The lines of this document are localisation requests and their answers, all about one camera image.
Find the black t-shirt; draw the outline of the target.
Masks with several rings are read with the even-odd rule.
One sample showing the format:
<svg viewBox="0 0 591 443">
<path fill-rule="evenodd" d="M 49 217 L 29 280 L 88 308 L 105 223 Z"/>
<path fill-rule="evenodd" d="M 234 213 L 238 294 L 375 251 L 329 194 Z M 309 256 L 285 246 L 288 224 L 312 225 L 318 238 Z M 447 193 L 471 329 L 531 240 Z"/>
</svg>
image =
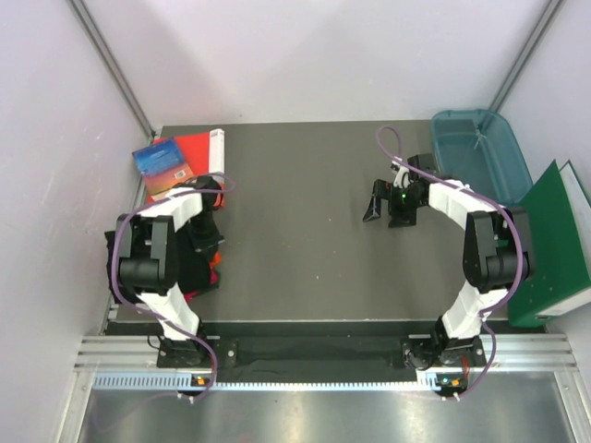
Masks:
<svg viewBox="0 0 591 443">
<path fill-rule="evenodd" d="M 149 222 L 132 223 L 119 249 L 117 281 L 125 300 L 138 304 L 141 293 L 164 295 L 174 283 L 183 295 L 210 285 L 214 253 L 196 252 L 187 228 L 161 229 L 153 239 Z"/>
</svg>

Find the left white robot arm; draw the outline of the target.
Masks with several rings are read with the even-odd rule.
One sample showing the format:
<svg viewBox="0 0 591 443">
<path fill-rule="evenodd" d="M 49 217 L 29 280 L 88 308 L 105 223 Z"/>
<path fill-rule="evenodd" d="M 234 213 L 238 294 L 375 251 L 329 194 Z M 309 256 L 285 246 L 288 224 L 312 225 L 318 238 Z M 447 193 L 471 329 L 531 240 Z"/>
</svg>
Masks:
<svg viewBox="0 0 591 443">
<path fill-rule="evenodd" d="M 224 237 L 213 214 L 234 187 L 222 172 L 200 175 L 117 221 L 109 274 L 114 296 L 155 317 L 188 365 L 203 364 L 212 348 L 185 294 L 219 282 L 214 261 Z"/>
</svg>

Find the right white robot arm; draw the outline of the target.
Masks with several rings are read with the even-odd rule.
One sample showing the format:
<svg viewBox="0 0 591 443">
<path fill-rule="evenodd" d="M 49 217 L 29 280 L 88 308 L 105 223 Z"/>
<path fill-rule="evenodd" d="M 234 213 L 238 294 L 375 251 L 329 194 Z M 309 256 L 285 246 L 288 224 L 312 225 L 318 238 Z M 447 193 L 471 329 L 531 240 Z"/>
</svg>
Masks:
<svg viewBox="0 0 591 443">
<path fill-rule="evenodd" d="M 386 202 L 391 228 L 416 225 L 417 210 L 429 207 L 464 230 L 465 282 L 452 307 L 438 318 L 430 344 L 438 363 L 452 365 L 474 346 L 490 313 L 534 275 L 536 262 L 524 209 L 506 209 L 459 180 L 430 174 L 421 162 L 431 159 L 421 154 L 407 165 L 393 162 L 394 179 L 374 181 L 363 221 L 379 219 Z"/>
</svg>

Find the red t-shirt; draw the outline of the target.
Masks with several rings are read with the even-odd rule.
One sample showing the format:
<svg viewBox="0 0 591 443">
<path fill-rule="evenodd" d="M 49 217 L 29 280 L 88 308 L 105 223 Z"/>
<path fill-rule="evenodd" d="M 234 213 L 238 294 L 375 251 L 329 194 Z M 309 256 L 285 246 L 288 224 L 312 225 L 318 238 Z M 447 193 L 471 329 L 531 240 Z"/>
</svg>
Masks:
<svg viewBox="0 0 591 443">
<path fill-rule="evenodd" d="M 199 295 L 203 295 L 205 293 L 209 293 L 215 289 L 218 289 L 219 283 L 220 283 L 220 274 L 217 271 L 212 270 L 210 285 L 205 287 L 204 289 L 198 289 L 193 292 L 185 293 L 184 298 L 187 302 L 190 302 L 192 299 L 194 299 L 195 297 L 197 297 Z"/>
</svg>

